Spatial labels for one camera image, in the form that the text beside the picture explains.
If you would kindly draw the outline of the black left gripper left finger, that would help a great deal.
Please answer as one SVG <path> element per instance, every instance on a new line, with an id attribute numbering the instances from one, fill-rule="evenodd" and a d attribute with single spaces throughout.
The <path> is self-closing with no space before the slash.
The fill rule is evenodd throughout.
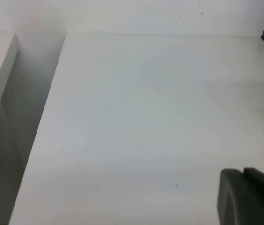
<path id="1" fill-rule="evenodd" d="M 217 211 L 221 225 L 264 225 L 264 205 L 236 169 L 220 173 Z"/>

